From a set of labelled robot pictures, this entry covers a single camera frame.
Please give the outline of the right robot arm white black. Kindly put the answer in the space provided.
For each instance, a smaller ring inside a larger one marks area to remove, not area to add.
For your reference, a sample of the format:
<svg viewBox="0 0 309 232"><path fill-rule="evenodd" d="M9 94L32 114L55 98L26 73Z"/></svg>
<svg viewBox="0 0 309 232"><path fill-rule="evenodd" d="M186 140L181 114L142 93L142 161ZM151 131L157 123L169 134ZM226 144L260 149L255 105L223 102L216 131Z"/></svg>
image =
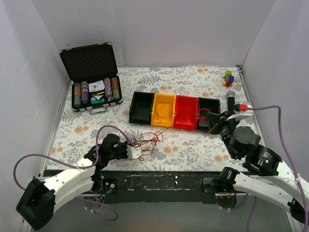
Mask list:
<svg viewBox="0 0 309 232"><path fill-rule="evenodd" d="M232 159L245 159L243 167L271 184L224 167L217 179L207 186L214 192L241 191L269 201L290 212L292 217L309 224L309 184L270 148L260 144L261 137L247 126L238 126L247 114L207 113L209 132L220 135Z"/></svg>

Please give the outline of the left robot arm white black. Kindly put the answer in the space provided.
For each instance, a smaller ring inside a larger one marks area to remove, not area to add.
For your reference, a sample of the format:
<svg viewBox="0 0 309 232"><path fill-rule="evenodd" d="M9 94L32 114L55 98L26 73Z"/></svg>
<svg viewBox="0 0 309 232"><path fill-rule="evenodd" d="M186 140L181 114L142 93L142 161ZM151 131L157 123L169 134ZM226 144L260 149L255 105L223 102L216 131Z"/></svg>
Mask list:
<svg viewBox="0 0 309 232"><path fill-rule="evenodd" d="M109 133L71 168L44 180L34 178L24 189L17 212L33 230L40 230L61 206L78 195L100 192L103 187L100 171L111 160L133 158L134 152L140 153L140 149L120 142L119 136Z"/></svg>

